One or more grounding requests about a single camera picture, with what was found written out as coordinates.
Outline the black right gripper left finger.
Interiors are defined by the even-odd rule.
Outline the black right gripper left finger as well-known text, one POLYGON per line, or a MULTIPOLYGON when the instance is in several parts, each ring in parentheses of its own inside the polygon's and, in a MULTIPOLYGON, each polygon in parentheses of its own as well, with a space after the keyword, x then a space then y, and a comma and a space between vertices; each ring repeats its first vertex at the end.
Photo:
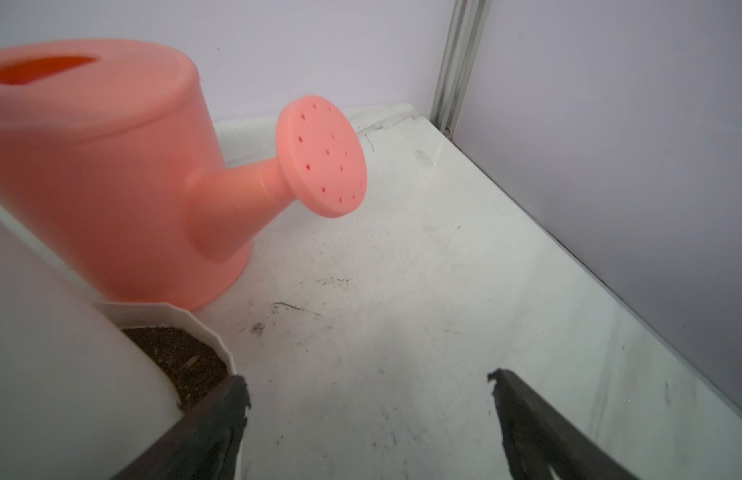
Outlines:
POLYGON ((233 479, 251 402, 245 379, 225 378, 117 479, 233 479))

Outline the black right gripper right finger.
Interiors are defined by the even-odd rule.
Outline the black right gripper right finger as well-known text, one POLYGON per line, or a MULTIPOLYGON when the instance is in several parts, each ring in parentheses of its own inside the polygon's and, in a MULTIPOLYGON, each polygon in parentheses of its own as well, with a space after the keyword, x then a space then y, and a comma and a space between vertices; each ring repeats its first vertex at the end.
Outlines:
POLYGON ((514 479, 637 477, 601 450, 541 395, 507 369, 487 375, 514 479))

